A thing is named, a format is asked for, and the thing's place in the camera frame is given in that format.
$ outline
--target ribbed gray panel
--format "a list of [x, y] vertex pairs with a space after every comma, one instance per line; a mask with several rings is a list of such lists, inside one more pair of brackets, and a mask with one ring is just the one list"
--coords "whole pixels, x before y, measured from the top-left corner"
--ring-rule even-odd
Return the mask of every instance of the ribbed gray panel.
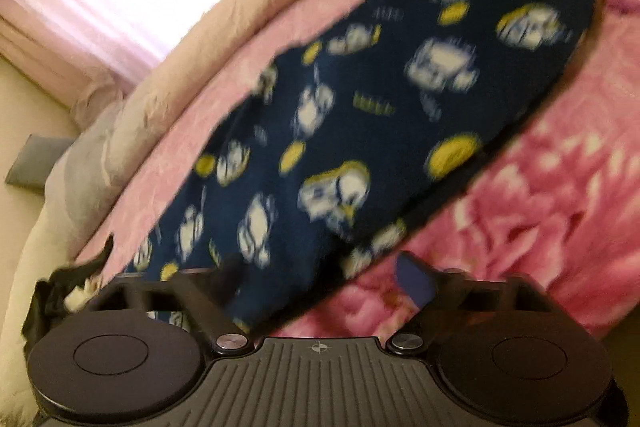
[[[374, 339], [267, 339], [248, 357], [216, 362], [191, 396], [138, 425], [495, 426], [453, 404], [421, 362], [390, 357]], [[585, 420], [575, 427], [595, 424]]]

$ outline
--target bed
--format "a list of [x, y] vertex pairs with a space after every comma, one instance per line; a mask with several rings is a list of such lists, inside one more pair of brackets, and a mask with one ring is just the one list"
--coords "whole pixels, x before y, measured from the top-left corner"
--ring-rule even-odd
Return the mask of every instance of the bed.
[[[111, 116], [101, 117], [103, 127], [98, 120], [85, 133], [86, 150], [92, 150], [88, 142], [98, 141], [102, 159], [119, 155], [108, 169], [107, 188], [74, 196], [85, 208], [83, 198], [99, 194], [91, 208], [98, 207], [99, 216], [108, 214], [91, 239], [85, 244], [94, 232], [91, 226], [87, 232], [86, 221], [82, 233], [69, 224], [73, 219], [60, 188], [65, 176], [58, 168], [51, 177], [57, 187], [48, 182], [49, 206], [27, 248], [49, 240], [55, 246], [47, 251], [55, 248], [57, 259], [61, 251], [75, 257], [81, 250], [76, 260], [82, 262], [114, 233], [116, 246], [103, 273], [107, 282], [132, 259], [211, 129], [252, 89], [271, 57], [292, 42], [308, 41], [361, 0], [269, 0], [253, 11], [243, 10], [246, 0], [226, 1]], [[564, 89], [463, 194], [401, 247], [436, 267], [464, 269], [480, 279], [527, 273], [596, 335], [605, 334], [640, 300], [640, 136], [635, 132], [640, 0], [603, 2], [581, 67], [567, 71]], [[242, 31], [228, 34], [232, 42], [224, 50], [209, 50], [206, 46], [234, 17], [235, 28], [238, 21], [244, 24]], [[172, 75], [180, 68], [178, 82]], [[105, 134], [109, 150], [102, 147]], [[61, 163], [71, 160], [66, 155]], [[72, 238], [60, 237], [60, 230]], [[351, 283], [277, 333], [385, 340], [415, 313], [394, 282], [395, 255], [362, 274], [365, 267], [358, 267]], [[24, 277], [33, 288], [33, 275]], [[19, 344], [16, 325], [27, 303], [20, 304], [18, 295], [24, 300], [30, 291], [29, 284], [22, 282], [22, 289], [16, 284], [0, 339], [5, 352], [15, 352]], [[20, 363], [2, 370], [15, 372]]]

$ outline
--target pink flower pattern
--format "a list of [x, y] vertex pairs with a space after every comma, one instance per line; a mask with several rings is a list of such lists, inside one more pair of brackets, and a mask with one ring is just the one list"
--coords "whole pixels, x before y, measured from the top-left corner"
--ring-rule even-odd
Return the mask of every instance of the pink flower pattern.
[[[107, 279], [162, 214], [210, 130], [288, 42], [304, 41], [360, 0], [300, 0], [249, 42], [164, 137], [85, 247], [113, 232]], [[571, 86], [455, 201], [408, 240], [433, 266], [500, 280], [526, 273], [592, 333], [640, 301], [640, 15], [606, 0], [594, 51]], [[277, 333], [377, 335], [415, 314], [391, 254]]]

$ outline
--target crosshair symbol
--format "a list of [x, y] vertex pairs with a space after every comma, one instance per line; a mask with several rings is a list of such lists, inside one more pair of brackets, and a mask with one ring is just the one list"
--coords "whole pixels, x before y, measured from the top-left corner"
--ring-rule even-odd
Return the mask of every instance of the crosshair symbol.
[[320, 353], [324, 353], [327, 349], [329, 349], [329, 346], [327, 346], [326, 344], [323, 344], [322, 342], [316, 342], [313, 346], [311, 346], [311, 349], [313, 349], [316, 353], [320, 354]]

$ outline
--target pink bed sheet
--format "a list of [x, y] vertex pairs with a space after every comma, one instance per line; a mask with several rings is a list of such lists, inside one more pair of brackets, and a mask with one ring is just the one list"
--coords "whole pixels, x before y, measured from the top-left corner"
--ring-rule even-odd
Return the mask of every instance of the pink bed sheet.
[[[300, 0], [244, 46], [153, 151], [87, 244], [113, 232], [105, 279], [132, 258], [212, 128], [282, 48], [306, 41], [361, 0]], [[602, 34], [575, 82], [457, 200], [403, 248], [437, 267], [498, 280], [530, 274], [603, 334], [640, 300], [640, 0], [607, 0]], [[415, 313], [391, 254], [286, 326], [296, 337], [377, 335]]]

